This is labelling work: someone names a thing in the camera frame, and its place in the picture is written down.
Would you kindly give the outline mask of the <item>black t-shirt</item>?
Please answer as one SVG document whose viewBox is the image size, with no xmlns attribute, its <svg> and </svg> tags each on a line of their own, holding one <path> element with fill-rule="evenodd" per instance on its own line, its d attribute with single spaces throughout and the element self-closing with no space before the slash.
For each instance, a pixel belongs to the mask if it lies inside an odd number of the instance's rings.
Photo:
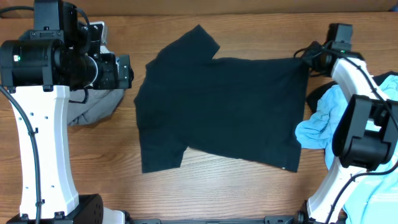
<svg viewBox="0 0 398 224">
<path fill-rule="evenodd" d="M 134 100 L 142 171 L 180 167 L 187 148 L 296 172 L 308 66 L 297 58 L 215 58 L 196 26 L 146 66 Z"/>
</svg>

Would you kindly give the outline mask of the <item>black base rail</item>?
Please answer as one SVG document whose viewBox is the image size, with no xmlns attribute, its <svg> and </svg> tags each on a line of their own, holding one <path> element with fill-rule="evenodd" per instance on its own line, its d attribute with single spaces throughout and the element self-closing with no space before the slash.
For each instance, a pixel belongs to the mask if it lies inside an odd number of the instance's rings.
<svg viewBox="0 0 398 224">
<path fill-rule="evenodd" d="M 160 220 L 128 218 L 128 224 L 291 224 L 291 215 L 266 216 L 264 218 L 202 219 L 202 220 Z"/>
</svg>

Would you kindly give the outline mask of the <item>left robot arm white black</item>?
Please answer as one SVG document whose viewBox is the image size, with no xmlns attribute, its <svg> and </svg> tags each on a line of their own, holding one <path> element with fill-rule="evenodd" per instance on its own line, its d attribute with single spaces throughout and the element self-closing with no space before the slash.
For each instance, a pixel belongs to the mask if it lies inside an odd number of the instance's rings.
<svg viewBox="0 0 398 224">
<path fill-rule="evenodd" d="M 22 198 L 11 223 L 131 223 L 98 194 L 80 195 L 72 177 L 67 133 L 70 93 L 125 90 L 134 72 L 128 55 L 106 48 L 106 27 L 60 0 L 36 0 L 24 40 L 1 45 L 1 92 L 19 133 Z"/>
</svg>

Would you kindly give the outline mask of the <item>folded grey shorts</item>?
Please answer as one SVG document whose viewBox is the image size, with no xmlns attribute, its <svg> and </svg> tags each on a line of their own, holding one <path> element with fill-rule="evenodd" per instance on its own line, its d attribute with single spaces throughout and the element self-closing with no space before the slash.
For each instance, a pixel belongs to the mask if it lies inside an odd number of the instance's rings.
<svg viewBox="0 0 398 224">
<path fill-rule="evenodd" d="M 125 90 L 88 90 L 85 104 L 69 103 L 67 125 L 93 124 L 107 116 L 111 116 L 124 97 Z"/>
</svg>

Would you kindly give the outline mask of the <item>black garment under blue shirt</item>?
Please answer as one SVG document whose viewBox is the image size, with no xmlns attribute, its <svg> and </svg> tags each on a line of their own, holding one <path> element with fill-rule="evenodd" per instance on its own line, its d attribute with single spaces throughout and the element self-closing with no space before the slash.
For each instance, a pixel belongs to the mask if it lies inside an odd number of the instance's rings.
<svg viewBox="0 0 398 224">
<path fill-rule="evenodd" d="M 397 101 L 397 72 L 390 71 L 373 77 L 373 80 L 390 99 Z M 348 103 L 336 82 L 330 82 L 313 90 L 307 96 L 307 104 L 311 111 L 315 113 L 318 110 L 325 109 L 327 106 L 330 109 L 335 106 L 342 109 Z"/>
</svg>

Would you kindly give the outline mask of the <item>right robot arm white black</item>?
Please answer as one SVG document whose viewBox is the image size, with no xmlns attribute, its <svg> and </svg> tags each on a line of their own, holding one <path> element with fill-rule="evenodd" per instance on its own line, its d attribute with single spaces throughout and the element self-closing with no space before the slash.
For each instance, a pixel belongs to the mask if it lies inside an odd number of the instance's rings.
<svg viewBox="0 0 398 224">
<path fill-rule="evenodd" d="M 290 223 L 336 223 L 345 202 L 366 176 L 379 176 L 397 146 L 397 102 L 373 80 L 363 56 L 351 50 L 353 27 L 329 25 L 324 44 L 301 49 L 318 76 L 332 78 L 348 106 L 333 135 L 334 159 L 318 190 L 290 219 Z"/>
</svg>

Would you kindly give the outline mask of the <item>light blue t-shirt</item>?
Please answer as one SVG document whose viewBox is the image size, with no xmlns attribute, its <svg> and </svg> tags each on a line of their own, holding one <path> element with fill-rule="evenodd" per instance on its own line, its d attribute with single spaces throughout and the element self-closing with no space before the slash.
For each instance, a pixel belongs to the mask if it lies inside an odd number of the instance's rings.
<svg viewBox="0 0 398 224">
<path fill-rule="evenodd" d="M 327 106 L 299 123 L 295 130 L 303 148 L 325 150 L 328 169 L 334 158 L 331 148 L 333 134 L 345 109 L 337 106 L 330 109 Z M 397 171 L 367 176 L 346 201 L 343 210 L 347 214 L 346 223 L 397 223 Z"/>
</svg>

